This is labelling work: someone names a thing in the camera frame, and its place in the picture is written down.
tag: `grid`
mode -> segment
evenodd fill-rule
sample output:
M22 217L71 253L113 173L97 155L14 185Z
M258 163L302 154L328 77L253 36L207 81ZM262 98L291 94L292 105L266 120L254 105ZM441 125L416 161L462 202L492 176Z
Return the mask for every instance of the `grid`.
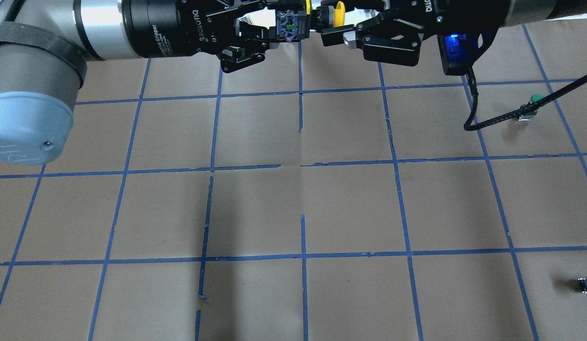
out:
M525 32L525 36L527 37L527 41L529 41L529 45L532 48L532 52L534 54L535 60L540 67L540 71L543 75L543 80L538 81L506 81L506 82L483 82L479 83L480 86L498 86L498 85L510 85L510 84L545 84L550 93L553 93L553 84L556 83L565 83L571 82L573 80L569 79L559 79L559 80L550 80L542 66L542 62L540 61L540 57L538 56L538 52L533 45L532 38L527 30L527 27L523 26L523 30ZM490 156L488 154L488 150L486 147L486 143L482 136L482 133L479 131L478 138L481 143L482 148L482 157L464 157L464 158L436 158L436 159L399 159L397 157L397 150L395 146L395 142L393 140L393 132L390 123L390 110L388 108L388 98L387 98L387 91L388 90L398 90L398 89L426 89L432 87L464 87L466 91L466 95L469 100L469 104L471 104L471 98L469 93L469 87L464 78L462 78L461 84L432 84L432 85L421 85L421 86L386 86L384 82L384 72L382 70L382 65L378 64L378 71L380 77L380 87L369 87L369 88L354 88L354 89L325 89L325 90L304 90L303 88L303 77L302 77L302 45L299 45L299 90L298 91L281 91L281 92L273 92L273 93L239 93L239 94L222 94L222 80L223 80L223 73L220 72L219 74L219 82L218 82L218 91L217 95L202 95L202 96L190 96L190 97L160 97L160 98L146 98L144 97L144 91L146 89L146 82L148 80L148 72L150 71L151 67L151 60L148 60L146 64L146 70L144 73L144 82L142 84L142 89L140 91L140 95L138 99L121 99L121 100L113 100L113 101L87 101L77 103L77 105L87 105L87 104L106 104L106 103L137 103L137 108L135 111L135 118L133 120L133 127L131 129L131 136L129 139L128 145L128 152L126 154L126 161L123 170L114 170L108 172L72 172L72 173L46 173L45 166L42 167L42 170L38 174L25 174L25 175L0 175L0 179L20 179L20 178L34 178L37 179L36 187L34 188L34 192L32 198L29 202L29 207L27 208L27 213L25 220L23 222L22 229L18 236L18 242L16 243L14 252L12 254L11 260L6 262L0 262L1 267L7 267L7 275L5 276L5 280L3 282L3 287L0 292L0 307L5 295L5 291L8 289L9 285L9 278L11 276L12 269L16 266L34 266L34 265L48 265L48 266L59 266L59 265L102 265L102 273L100 276L100 281L98 285L98 291L96 295L96 301L94 305L94 311L92 316L92 321L90 323L90 331L88 340L92 340L94 337L95 331L95 324L96 319L98 317L98 310L100 308L101 298L102 298L102 289L103 283L105 280L106 272L109 265L113 264L136 264L136 263L199 263L200 264L200 279L199 279L199 292L198 296L202 300L206 300L204 297L204 278L205 278L205 266L208 262L223 262L223 261L254 261L254 260L283 260L283 259L300 259L302 261L302 300L303 300L303 318L304 318L304 340L308 341L309 339L309 321L308 321L308 283L307 283L307 260L308 259L323 259L323 258L343 258L343 257L406 257L408 260L408 273L409 273L409 280L412 289L412 298L413 298L413 307L415 311L415 320L417 325L417 334L418 338L423 341L423 328L421 322L421 311L419 309L419 302L418 302L418 294L416 289L416 280L414 274L414 267L413 267L413 257L418 255L463 255L463 254L510 254L512 257L512 261L514 264L516 276L518 279L519 288L521 290L521 294L523 297L523 302L525 306L525 310L527 313L527 319L529 320L529 325L532 330L533 339L538 341L540 339L538 335L538 330L535 326L531 306L529 304L529 300L527 298L527 293L525 290L525 284L523 282L523 274L521 273L519 263L517 260L517 254L519 253L527 253L527 252L553 252L553 251L587 251L586 246L558 246L558 247L536 247L536 248L517 248L514 245L513 238L509 234L508 223L506 218L506 213L504 212L504 207L502 203L502 199L499 194L499 190L497 187L497 181L495 179L495 175L492 169L492 160L522 160L528 158L577 158L582 164L584 172L586 173L587 178L587 164L586 158L587 153L586 151L581 151L579 145L573 136L572 130L566 120L564 112L558 102L555 102L555 106L557 108L558 114L560 115L560 119L562 120L568 134L569 138L573 144L575 149L575 153L564 153L559 155L535 155L535 156L528 156L528 155L507 155L507 156ZM383 251L383 252L342 252L342 253L308 253L306 248L306 216L302 215L300 217L300 231L302 240L301 242L301 253L299 254L274 254L274 255L257 255L257 256L239 256L239 257L208 257L207 256L207 245L209 242L210 236L210 216L211 216L211 201L212 201L212 193L213 193L213 185L214 185L214 177L211 177L208 184L208 195L207 195L207 211L205 216L205 230L204 230L204 238L203 238L203 245L202 245L202 256L201 257L187 257L187 258L163 258L163 259L111 259L111 248L113 244L114 238L114 227L117 225L118 221L118 214L120 210L120 206L122 203L123 193L126 187L126 179L128 175L131 174L144 174L144 173L178 173L178 172L209 172L215 173L220 171L236 171L236 170L243 170L243 169L276 169L280 168L280 164L260 164L260 165L250 165L250 166L231 166L231 167L216 167L216 143L217 143L217 134L218 134L218 124L219 124L219 116L220 116L220 101L223 98L230 98L230 97L257 97L257 96L265 96L265 95L291 95L291 94L299 94L299 129L302 131L304 129L304 108L302 106L303 99L305 94L309 93L328 93L328 92L351 92L351 91L380 91L382 93L383 101L384 101L384 110L386 113L385 121L386 121L386 128L388 131L388 137L390 142L390 150L391 150L391 159L390 160L373 160L373 161L358 161L358 162L327 162L322 163L318 162L315 164L302 164L300 165L303 168L312 168L312 167L337 167L337 166L351 166L351 165L369 165L369 164L391 164L393 166L393 171L395 175L395 182L397 187L397 198L399 201L399 209L401 211L401 218L402 218L402 226L403 226L403 233L404 233L404 240L405 240L405 251ZM216 110L215 110L215 121L214 121L214 128L213 128L213 141L211 147L211 165L208 168L196 168L196 169L145 169L145 170L129 170L129 162L131 160L131 152L133 149L133 144L135 141L135 133L137 129L137 122L140 114L140 109L142 103L149 102L149 101L175 101L179 99L215 99L216 100ZM493 192L497 199L497 206L499 209L499 214L501 216L501 220L504 227L504 232L507 235L508 241L508 248L498 248L498 249L481 249L481 250L413 250L409 231L407 228L406 223L406 207L404 201L404 193L401 187L401 177L399 172L399 165L404 163L418 163L418 162L464 162L464 161L484 161L488 168L488 173L490 176L491 184L493 187ZM106 247L105 257L104 259L96 259L96 260L62 260L62 261L18 261L18 251L20 245L22 243L23 236L26 232L27 223L29 221L31 212L33 211L34 202L36 200L38 189L44 178L52 178L52 177L92 177L92 176L101 176L101 175L121 175L122 176L122 183L120 185L120 190L118 193L118 199L116 204L116 209L114 210L114 218L112 229L110 231L108 244ZM202 319L202 310L198 310L196 312L196 340L199 338L200 333L200 321Z

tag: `black hose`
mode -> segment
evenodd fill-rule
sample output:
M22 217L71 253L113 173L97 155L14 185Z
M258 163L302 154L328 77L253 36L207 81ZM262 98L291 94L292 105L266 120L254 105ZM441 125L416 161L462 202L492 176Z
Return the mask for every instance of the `black hose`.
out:
M580 78L579 80L576 80L575 82L563 87L559 91L556 91L556 92L544 97L543 99L541 99L539 101L527 104L526 106L522 106L521 108L519 108L515 111L512 111L512 112L509 112L508 114L504 114L504 115L501 115L501 116L498 116L498 117L495 117L492 119L488 119L487 121L477 123L476 125L472 125L473 121L475 120L475 117L477 117L477 110L478 110L478 106L479 106L479 91L478 91L478 86L477 86L477 78L475 77L475 72L472 68L469 69L469 72L466 75L466 79L468 80L468 85L470 87L470 94L472 95L472 109L470 111L470 116L469 116L468 120L466 121L466 123L464 123L464 130L466 130L468 132L480 130L480 129L483 129L483 128L486 128L486 127L492 126L492 125L497 125L497 123L504 122L508 119L517 118L517 117L520 117L521 115L525 115L529 112L534 112L534 111L538 110L539 108L542 108L546 104L549 104L550 102L553 102L557 99L560 99L560 97L567 95L571 91L574 91L575 89L577 89L587 83L587 75L586 75L586 76L583 76L582 78Z
M26 0L14 0L7 11L7 15L5 15L5 20L3 21L16 21L24 2L26 2Z

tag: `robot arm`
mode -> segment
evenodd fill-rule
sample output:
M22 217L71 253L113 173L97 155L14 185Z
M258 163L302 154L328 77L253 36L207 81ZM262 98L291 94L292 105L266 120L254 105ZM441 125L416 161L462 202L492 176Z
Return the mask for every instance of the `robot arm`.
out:
M265 8L274 9L274 27L239 19ZM344 26L354 8L376 15ZM205 52L230 73L313 29L325 46L410 66L422 41L439 35L445 73L454 75L468 71L501 26L580 13L587 0L324 0L317 9L310 0L0 0L0 161L44 164L61 154L87 61ZM452 34L464 37L469 56L448 50Z

